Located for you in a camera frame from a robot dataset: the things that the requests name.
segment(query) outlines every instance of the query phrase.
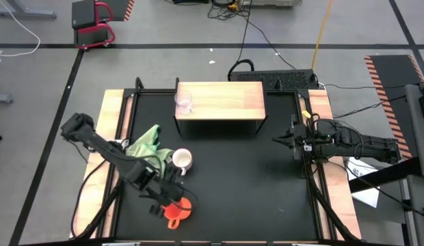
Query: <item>black floor stripe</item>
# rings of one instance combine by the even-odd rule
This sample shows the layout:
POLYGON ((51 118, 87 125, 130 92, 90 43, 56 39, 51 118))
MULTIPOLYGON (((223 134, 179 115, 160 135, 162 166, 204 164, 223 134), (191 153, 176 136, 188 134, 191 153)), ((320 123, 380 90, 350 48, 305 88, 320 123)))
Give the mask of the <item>black floor stripe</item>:
POLYGON ((74 65, 72 66, 72 70, 70 71, 68 82, 66 83, 66 86, 64 88, 62 99, 60 100, 59 107, 57 108, 57 113, 55 114, 51 130, 49 131, 47 142, 45 143, 45 146, 43 148, 39 164, 36 168, 36 172, 34 174, 31 185, 29 186, 27 197, 25 198, 18 221, 16 222, 16 225, 14 227, 14 231, 12 234, 12 238, 10 239, 9 245, 18 245, 19 241, 21 240, 25 224, 27 223, 28 215, 31 211, 31 207, 33 206, 34 199, 36 198, 37 190, 39 188, 40 181, 42 180, 45 167, 47 166, 49 154, 51 153, 51 149, 53 148, 54 140, 57 137, 58 128, 60 126, 60 122, 62 121, 64 110, 66 108, 66 103, 68 102, 69 95, 74 85, 75 77, 77 76, 77 72, 80 67, 82 58, 83 51, 78 51, 74 65))
MULTIPOLYGON (((0 44, 0 49, 32 49, 36 44, 0 44)), ((315 44, 272 44, 277 49, 315 49, 315 44)), ((74 49, 74 44, 41 44, 39 49, 74 49)), ((100 49, 240 49, 237 43, 201 43, 201 44, 111 44, 100 49)), ((245 49, 270 49, 269 44, 248 43, 245 49)), ((424 49, 424 44, 320 44, 319 49, 424 49)))
POLYGON ((420 54, 419 49, 417 48, 416 42, 414 41, 414 38, 412 38, 412 35, 410 33, 410 30, 408 29, 405 20, 402 17, 401 11, 399 7, 396 4, 395 0, 389 0, 390 5, 393 9, 393 12, 395 13, 395 16, 397 18, 397 21, 399 22, 399 25, 402 28, 403 34, 405 35, 406 40, 408 41, 408 44, 411 45, 412 53, 414 54, 414 58, 416 58, 417 65, 419 65, 420 70, 423 73, 424 76, 424 61, 422 58, 422 55, 420 54))

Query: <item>black cable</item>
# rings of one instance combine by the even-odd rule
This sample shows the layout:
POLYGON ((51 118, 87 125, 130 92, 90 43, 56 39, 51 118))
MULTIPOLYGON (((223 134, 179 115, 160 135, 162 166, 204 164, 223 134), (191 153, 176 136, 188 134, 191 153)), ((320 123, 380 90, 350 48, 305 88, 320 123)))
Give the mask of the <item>black cable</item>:
POLYGON ((317 164, 317 163, 307 163, 307 164, 304 164, 302 166, 302 168, 300 169, 300 178, 301 179, 307 179, 307 178, 310 178, 311 176, 314 176, 314 174, 318 171, 319 166, 320 165, 317 164), (303 173, 303 171, 304 171, 305 168, 310 168, 310 171, 311 171, 310 175, 302 175, 302 173, 303 173))
MULTIPOLYGON (((347 90, 359 90, 359 89, 377 89, 378 87, 374 87, 374 86, 362 86, 362 87, 342 87, 342 86, 338 86, 338 85, 334 85, 334 84, 325 84, 324 86, 333 86, 333 87, 337 87, 339 89, 347 89, 347 90)), ((399 89, 399 88, 404 88, 404 85, 399 85, 399 86, 387 86, 387 87, 381 87, 380 89, 399 89)))
POLYGON ((179 6, 193 6, 193 5, 202 4, 202 3, 175 3, 175 2, 170 1, 170 0, 164 0, 164 1, 167 2, 167 3, 174 4, 174 5, 179 5, 179 6))
POLYGON ((356 163, 353 163, 355 166, 357 166, 357 167, 363 167, 363 168, 370 168, 370 169, 373 169, 373 170, 378 170, 378 168, 374 168, 374 167, 372 167, 372 166, 370 166, 370 167, 367 167, 367 166, 364 166, 364 165, 358 165, 358 164, 356 164, 356 163))
POLYGON ((232 4, 232 2, 230 2, 229 0, 227 1, 227 3, 216 3, 213 1, 211 4, 211 8, 209 9, 207 13, 207 18, 211 18, 211 19, 215 19, 219 21, 227 21, 235 16, 248 15, 248 11, 245 10, 245 6, 241 6, 241 8, 238 9, 237 11, 232 11, 228 8, 229 4, 232 4), (217 10, 215 15, 212 14, 213 10, 217 10))
POLYGON ((311 190, 311 193, 314 194, 315 198, 319 201, 320 205, 324 208, 327 216, 331 219, 332 223, 338 229, 341 236, 343 236, 343 238, 346 241, 359 241, 359 239, 355 237, 349 231, 349 229, 344 225, 344 223, 341 221, 341 219, 338 217, 338 215, 329 205, 329 202, 324 198, 323 194, 321 193, 320 189, 317 187, 317 184, 315 183, 314 177, 309 178, 308 183, 309 183, 309 189, 311 190))
POLYGON ((84 157, 84 154, 80 151, 80 149, 78 148, 78 146, 76 145, 76 143, 74 143, 72 141, 68 141, 68 143, 72 144, 75 147, 75 149, 77 149, 77 151, 78 151, 79 155, 81 156, 81 158, 84 160, 84 162, 86 164, 88 164, 88 160, 84 157))
POLYGON ((200 208, 200 201, 198 200, 198 197, 196 194, 194 194, 194 192, 190 191, 189 189, 187 189, 186 187, 184 187, 182 184, 177 184, 181 189, 183 189, 184 191, 190 193, 196 200, 197 206, 192 206, 192 210, 195 210, 197 208, 200 208))
POLYGON ((346 128, 346 129, 349 129, 349 130, 351 130, 351 131, 355 132, 355 133, 358 135, 358 137, 360 138, 360 143, 358 143, 358 144, 355 146, 355 150, 354 150, 354 158, 355 158, 355 159, 357 159, 357 160, 361 159, 361 157, 362 157, 362 153, 364 152, 364 141, 362 140, 362 135, 361 135, 361 133, 359 133, 359 132, 358 132, 355 128, 353 128, 353 127, 343 126, 343 128, 346 128), (359 146, 359 145, 361 145, 361 151, 360 151, 360 156, 357 156, 357 155, 356 155, 356 150, 358 149, 358 146, 359 146))
POLYGON ((235 62, 235 64, 233 64, 233 66, 230 68, 230 70, 227 72, 227 81, 232 81, 232 72, 233 70, 239 66, 240 64, 248 64, 250 65, 250 71, 254 71, 254 64, 253 61, 250 59, 242 59, 240 61, 235 62))
POLYGON ((242 55, 242 50, 244 48, 244 41, 246 41, 246 34, 247 34, 247 27, 248 27, 248 23, 250 22, 250 13, 252 11, 252 3, 253 1, 250 1, 250 5, 248 6, 248 15, 247 15, 247 19, 246 19, 246 28, 244 29, 244 37, 242 39, 242 43, 241 43, 241 50, 239 51, 239 56, 236 62, 239 62, 239 59, 241 59, 241 55, 242 55))
POLYGON ((268 40, 267 36, 265 35, 265 33, 257 26, 255 26, 253 23, 251 23, 248 18, 246 19, 248 23, 251 24, 251 26, 253 26, 254 28, 258 29, 258 31, 260 31, 262 33, 262 35, 264 36, 265 41, 267 41, 267 43, 269 44, 269 46, 274 50, 274 52, 276 52, 277 56, 279 56, 281 58, 281 60, 286 63, 288 66, 292 67, 294 70, 297 70, 297 68, 295 68, 295 66, 291 65, 289 62, 287 62, 281 55, 280 53, 274 48, 273 44, 271 44, 271 42, 268 40))
POLYGON ((168 198, 171 203, 173 203, 178 209, 184 210, 184 211, 192 211, 193 208, 183 208, 182 206, 178 205, 178 202, 174 201, 172 198, 168 198))
POLYGON ((119 197, 121 193, 121 184, 122 180, 119 179, 115 187, 112 189, 110 195, 101 204, 101 207, 98 212, 96 212, 94 218, 91 220, 91 222, 89 222, 84 231, 80 233, 80 235, 77 235, 76 239, 89 239, 92 237, 92 234, 94 233, 95 229, 101 224, 101 220, 105 218, 105 215, 107 214, 107 211, 111 207, 113 201, 115 201, 115 199, 119 197))
POLYGON ((399 99, 402 99, 402 98, 405 98, 405 97, 406 96, 404 95, 404 96, 398 96, 398 97, 390 99, 390 100, 383 100, 382 102, 379 102, 379 103, 376 103, 374 105, 370 105, 370 106, 367 106, 367 107, 364 107, 364 108, 361 108, 361 109, 356 109, 356 110, 350 111, 349 113, 345 113, 343 115, 336 115, 336 116, 334 116, 334 119, 343 118, 343 117, 346 117, 346 116, 349 116, 349 115, 353 115, 355 113, 359 113, 359 112, 367 110, 367 109, 374 109, 374 108, 380 106, 382 103, 393 102, 394 100, 399 100, 399 99))
POLYGON ((361 178, 360 176, 356 175, 347 165, 345 165, 345 167, 343 167, 342 165, 338 164, 338 163, 333 163, 332 161, 328 161, 331 164, 337 165, 341 168, 343 168, 346 172, 347 170, 350 171, 350 173, 355 176, 357 179, 359 179, 361 182, 365 183, 366 185, 370 186, 371 188, 374 188, 376 190, 378 190, 380 193, 384 194, 385 196, 387 196, 388 198, 392 199, 393 201, 397 202, 398 204, 401 204, 404 208, 411 210, 415 213, 417 213, 418 215, 422 215, 424 217, 424 213, 422 213, 421 211, 418 211, 416 209, 414 209, 413 207, 404 204, 403 202, 399 201, 398 199, 396 199, 395 197, 393 197, 392 195, 388 194, 387 192, 379 189, 377 186, 371 184, 370 182, 366 181, 365 179, 361 178))
POLYGON ((78 191, 78 196, 77 196, 77 201, 75 202, 75 207, 74 207, 74 212, 72 213, 72 219, 70 221, 70 233, 72 234, 73 238, 76 238, 77 235, 75 234, 75 230, 74 230, 74 220, 75 220, 75 215, 77 214, 77 209, 78 209, 78 205, 80 203, 80 197, 81 197, 81 192, 83 191, 84 185, 86 184, 86 182, 89 180, 89 178, 96 172, 98 171, 98 169, 100 169, 100 167, 103 166, 103 164, 106 162, 106 160, 104 160, 103 162, 101 162, 100 164, 98 164, 84 179, 83 183, 81 183, 80 186, 80 190, 78 191))
POLYGON ((342 123, 346 124, 348 127, 355 129, 353 126, 349 125, 349 123, 345 122, 344 120, 336 120, 336 121, 337 122, 342 122, 342 123))
POLYGON ((212 4, 215 5, 215 6, 218 6, 218 7, 228 7, 232 4, 234 4, 235 2, 236 2, 235 0, 232 0, 231 2, 227 1, 227 3, 217 3, 217 1, 212 0, 212 4))

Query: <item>white mug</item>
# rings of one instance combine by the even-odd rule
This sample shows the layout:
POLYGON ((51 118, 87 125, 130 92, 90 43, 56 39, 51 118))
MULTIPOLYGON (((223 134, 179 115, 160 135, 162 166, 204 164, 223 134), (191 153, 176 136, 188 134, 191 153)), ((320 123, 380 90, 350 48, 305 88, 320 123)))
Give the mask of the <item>white mug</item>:
POLYGON ((172 155, 172 162, 176 167, 182 169, 181 175, 184 176, 186 171, 192 166, 192 154, 187 149, 178 149, 172 155))

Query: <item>orange cup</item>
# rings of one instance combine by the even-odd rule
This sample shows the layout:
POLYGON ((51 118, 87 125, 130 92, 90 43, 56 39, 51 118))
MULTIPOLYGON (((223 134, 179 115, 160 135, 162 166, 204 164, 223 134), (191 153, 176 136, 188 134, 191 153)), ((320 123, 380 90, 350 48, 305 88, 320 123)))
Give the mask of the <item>orange cup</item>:
MULTIPOLYGON (((182 197, 177 204, 182 208, 192 208, 191 202, 185 197, 182 197)), ((180 209, 174 203, 171 203, 169 206, 164 206, 163 209, 165 210, 163 216, 169 219, 168 228, 172 230, 177 229, 180 220, 188 218, 191 214, 190 210, 180 209)))

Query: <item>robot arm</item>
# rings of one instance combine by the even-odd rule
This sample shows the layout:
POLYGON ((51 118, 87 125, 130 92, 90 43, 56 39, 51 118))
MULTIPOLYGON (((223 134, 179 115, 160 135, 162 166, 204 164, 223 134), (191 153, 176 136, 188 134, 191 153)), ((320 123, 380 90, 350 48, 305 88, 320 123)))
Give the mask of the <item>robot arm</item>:
POLYGON ((179 169, 167 166, 165 178, 160 177, 159 170, 146 161, 146 158, 156 158, 155 156, 136 158, 125 155, 120 144, 105 141, 95 132, 90 116, 75 113, 61 129, 60 135, 66 141, 82 142, 86 148, 95 149, 105 160, 115 165, 120 177, 127 183, 161 205, 168 206, 182 198, 183 189, 175 183, 176 177, 180 176, 179 169))
POLYGON ((304 153, 309 154, 313 160, 327 161, 332 156, 371 157, 390 164, 401 160, 396 139, 361 135, 337 120, 318 119, 310 126, 305 126, 297 124, 296 116, 293 115, 287 134, 273 138, 273 141, 293 148, 296 159, 300 158, 297 147, 303 147, 304 153))

